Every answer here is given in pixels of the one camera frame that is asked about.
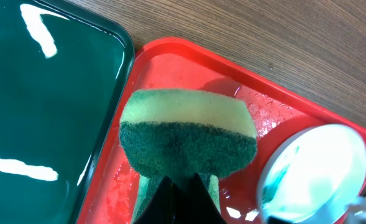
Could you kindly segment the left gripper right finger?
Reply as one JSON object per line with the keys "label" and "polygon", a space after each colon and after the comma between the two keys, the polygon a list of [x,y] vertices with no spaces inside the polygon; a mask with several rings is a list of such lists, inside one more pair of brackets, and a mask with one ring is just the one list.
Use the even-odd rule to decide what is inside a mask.
{"label": "left gripper right finger", "polygon": [[186,190],[178,190],[178,223],[226,224],[198,174]]}

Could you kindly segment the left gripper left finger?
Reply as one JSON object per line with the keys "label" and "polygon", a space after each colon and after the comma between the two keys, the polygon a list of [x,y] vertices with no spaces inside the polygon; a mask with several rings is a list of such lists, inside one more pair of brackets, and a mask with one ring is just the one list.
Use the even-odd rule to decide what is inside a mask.
{"label": "left gripper left finger", "polygon": [[173,182],[164,177],[151,201],[136,219],[136,224],[172,224],[174,222]]}

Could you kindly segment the white plate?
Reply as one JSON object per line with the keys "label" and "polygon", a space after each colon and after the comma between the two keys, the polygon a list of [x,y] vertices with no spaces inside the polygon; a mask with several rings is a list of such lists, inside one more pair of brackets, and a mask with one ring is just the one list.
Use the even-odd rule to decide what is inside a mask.
{"label": "white plate", "polygon": [[262,223],[335,223],[366,177],[366,145],[353,128],[326,124],[299,131],[270,156],[257,184]]}

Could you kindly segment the green yellow sponge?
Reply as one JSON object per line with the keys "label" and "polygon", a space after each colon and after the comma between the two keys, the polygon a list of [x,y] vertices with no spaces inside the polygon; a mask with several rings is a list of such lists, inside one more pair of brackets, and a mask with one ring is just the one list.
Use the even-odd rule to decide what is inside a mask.
{"label": "green yellow sponge", "polygon": [[178,190],[198,174],[221,213],[219,180],[246,168],[257,153],[257,131],[242,100],[202,90],[137,90],[119,122],[119,142],[139,173],[132,221],[145,210],[164,177]]}

